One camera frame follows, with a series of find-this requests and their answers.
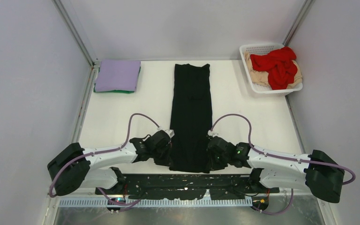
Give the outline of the black t shirt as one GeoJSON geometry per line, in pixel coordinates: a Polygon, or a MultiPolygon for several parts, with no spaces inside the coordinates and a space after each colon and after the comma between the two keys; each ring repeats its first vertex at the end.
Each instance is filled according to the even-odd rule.
{"type": "Polygon", "coordinates": [[[207,145],[212,127],[210,65],[176,64],[170,129],[171,170],[209,173],[207,145]]]}

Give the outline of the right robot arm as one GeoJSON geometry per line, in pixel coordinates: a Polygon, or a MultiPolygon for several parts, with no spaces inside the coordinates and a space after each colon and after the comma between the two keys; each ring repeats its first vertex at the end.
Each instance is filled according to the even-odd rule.
{"type": "Polygon", "coordinates": [[[233,165],[251,169],[247,182],[254,192],[292,188],[309,190],[326,202],[340,201],[345,171],[323,151],[292,155],[251,147],[245,142],[234,145],[218,136],[210,136],[208,140],[207,168],[216,171],[233,165]]]}

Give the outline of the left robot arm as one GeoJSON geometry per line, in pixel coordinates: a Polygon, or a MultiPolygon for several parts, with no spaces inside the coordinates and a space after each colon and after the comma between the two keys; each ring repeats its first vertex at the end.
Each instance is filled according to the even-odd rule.
{"type": "Polygon", "coordinates": [[[103,188],[120,194],[125,182],[115,165],[158,158],[170,148],[173,136],[173,130],[159,130],[146,140],[132,138],[124,144],[99,149],[72,143],[47,165],[52,179],[49,195],[64,196],[78,188],[103,188]]]}

